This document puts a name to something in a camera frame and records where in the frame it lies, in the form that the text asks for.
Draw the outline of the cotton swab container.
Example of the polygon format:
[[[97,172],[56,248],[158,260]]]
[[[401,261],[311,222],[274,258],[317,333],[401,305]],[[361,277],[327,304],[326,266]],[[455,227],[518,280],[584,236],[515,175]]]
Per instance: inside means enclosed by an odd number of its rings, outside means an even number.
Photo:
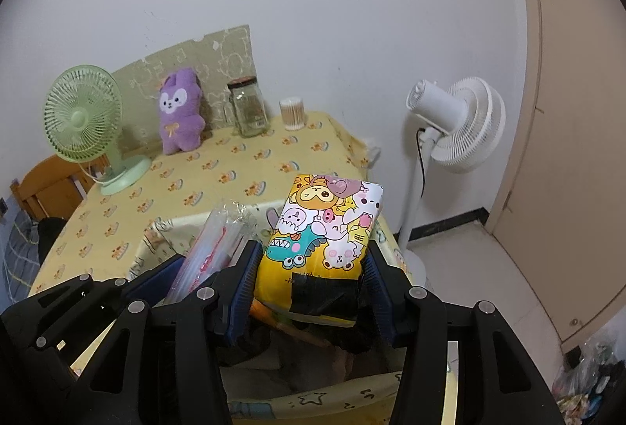
[[[286,130],[295,131],[306,126],[307,114],[301,97],[290,96],[282,99],[279,102],[279,110]]]

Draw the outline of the orange wooden chair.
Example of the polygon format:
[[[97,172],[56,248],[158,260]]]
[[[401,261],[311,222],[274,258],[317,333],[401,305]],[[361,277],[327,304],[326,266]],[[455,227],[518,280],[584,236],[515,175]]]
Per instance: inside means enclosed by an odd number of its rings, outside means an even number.
[[[106,156],[83,165],[51,156],[35,165],[21,181],[15,179],[11,192],[32,220],[68,220],[94,186],[86,172],[104,173],[108,165]]]

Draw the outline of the yellow patterned tablecloth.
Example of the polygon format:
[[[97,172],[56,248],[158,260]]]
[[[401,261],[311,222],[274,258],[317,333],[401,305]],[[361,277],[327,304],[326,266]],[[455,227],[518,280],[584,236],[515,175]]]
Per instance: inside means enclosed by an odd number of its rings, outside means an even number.
[[[197,215],[230,199],[243,205],[282,205],[298,174],[367,176],[366,145],[325,112],[286,130],[274,118],[262,136],[243,139],[218,129],[200,148],[159,154],[129,189],[105,196],[94,185],[59,234],[31,287],[37,294],[91,274],[97,280],[127,277],[148,259],[152,223]]]

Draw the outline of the white standing fan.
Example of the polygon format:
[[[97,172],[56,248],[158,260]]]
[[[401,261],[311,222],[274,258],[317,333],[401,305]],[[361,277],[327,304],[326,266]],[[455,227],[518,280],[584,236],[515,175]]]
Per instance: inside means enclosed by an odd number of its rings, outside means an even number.
[[[407,245],[425,194],[429,165],[434,162],[453,174],[474,171],[500,143],[506,107],[500,93],[484,79],[467,77],[447,90],[432,81],[417,81],[407,95],[407,109],[423,126],[416,131],[416,163],[398,246],[411,271],[411,282],[425,287],[425,264]]]

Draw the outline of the purple plush toy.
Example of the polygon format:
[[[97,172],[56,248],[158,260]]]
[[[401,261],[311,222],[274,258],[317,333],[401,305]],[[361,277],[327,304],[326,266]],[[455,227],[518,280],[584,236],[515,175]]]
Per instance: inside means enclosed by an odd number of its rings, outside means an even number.
[[[159,133],[165,155],[194,151],[206,122],[200,114],[203,93],[192,68],[171,73],[159,90]]]

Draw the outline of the beige patterned board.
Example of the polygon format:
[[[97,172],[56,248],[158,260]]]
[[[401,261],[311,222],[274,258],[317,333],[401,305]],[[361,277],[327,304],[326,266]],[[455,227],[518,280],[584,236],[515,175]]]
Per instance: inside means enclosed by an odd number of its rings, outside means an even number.
[[[232,111],[227,84],[256,73],[248,25],[211,33],[201,39],[176,43],[136,60],[112,73],[123,101],[122,154],[160,151],[158,99],[164,80],[173,72],[191,68],[203,91],[201,115],[205,135],[229,125]]]

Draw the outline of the black cloth on chair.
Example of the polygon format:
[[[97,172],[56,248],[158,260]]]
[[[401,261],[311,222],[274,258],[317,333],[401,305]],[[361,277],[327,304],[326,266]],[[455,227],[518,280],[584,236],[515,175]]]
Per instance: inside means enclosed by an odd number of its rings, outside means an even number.
[[[45,261],[52,246],[66,226],[66,223],[67,220],[59,217],[46,217],[39,220],[37,224],[37,254],[40,265]]]

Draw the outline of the clear plastic straw pack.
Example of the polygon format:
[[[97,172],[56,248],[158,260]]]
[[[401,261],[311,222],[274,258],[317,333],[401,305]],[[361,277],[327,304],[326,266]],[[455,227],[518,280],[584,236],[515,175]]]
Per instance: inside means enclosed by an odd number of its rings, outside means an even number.
[[[213,209],[185,255],[164,304],[182,301],[212,274],[234,265],[254,229],[255,222],[241,203],[222,202]]]

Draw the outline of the blue plaid bedding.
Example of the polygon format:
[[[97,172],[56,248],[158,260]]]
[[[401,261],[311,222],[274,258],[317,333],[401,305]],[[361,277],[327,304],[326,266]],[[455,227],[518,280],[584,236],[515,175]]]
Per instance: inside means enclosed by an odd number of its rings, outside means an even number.
[[[36,223],[22,210],[1,220],[1,310],[25,299],[38,274]]]

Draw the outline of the beige door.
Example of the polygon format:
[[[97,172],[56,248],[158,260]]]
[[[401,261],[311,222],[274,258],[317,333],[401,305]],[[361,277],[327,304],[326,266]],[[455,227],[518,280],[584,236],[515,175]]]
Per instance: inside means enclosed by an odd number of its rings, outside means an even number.
[[[625,303],[625,9],[525,3],[523,100],[487,227],[571,350]]]

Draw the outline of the yellow cartoon tissue pack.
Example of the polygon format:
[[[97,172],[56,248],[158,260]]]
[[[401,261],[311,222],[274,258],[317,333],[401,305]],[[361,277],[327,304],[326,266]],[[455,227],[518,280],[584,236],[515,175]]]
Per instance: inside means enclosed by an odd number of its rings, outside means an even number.
[[[258,267],[255,299],[290,320],[351,328],[380,184],[298,174]]]

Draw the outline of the glass jar with lid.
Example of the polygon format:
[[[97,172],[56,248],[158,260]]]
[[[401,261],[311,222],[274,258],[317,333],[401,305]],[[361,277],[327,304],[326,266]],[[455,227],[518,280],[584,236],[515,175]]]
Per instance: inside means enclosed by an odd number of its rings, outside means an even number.
[[[260,136],[270,127],[256,76],[233,79],[227,84],[234,124],[243,138]]]

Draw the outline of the green desk fan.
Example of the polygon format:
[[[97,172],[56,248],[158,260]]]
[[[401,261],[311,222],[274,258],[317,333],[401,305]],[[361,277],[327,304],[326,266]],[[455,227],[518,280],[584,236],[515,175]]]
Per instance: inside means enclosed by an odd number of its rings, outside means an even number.
[[[143,155],[124,158],[120,89],[110,73],[93,65],[64,71],[43,104],[43,129],[61,159],[79,165],[105,196],[135,184],[149,170]]]

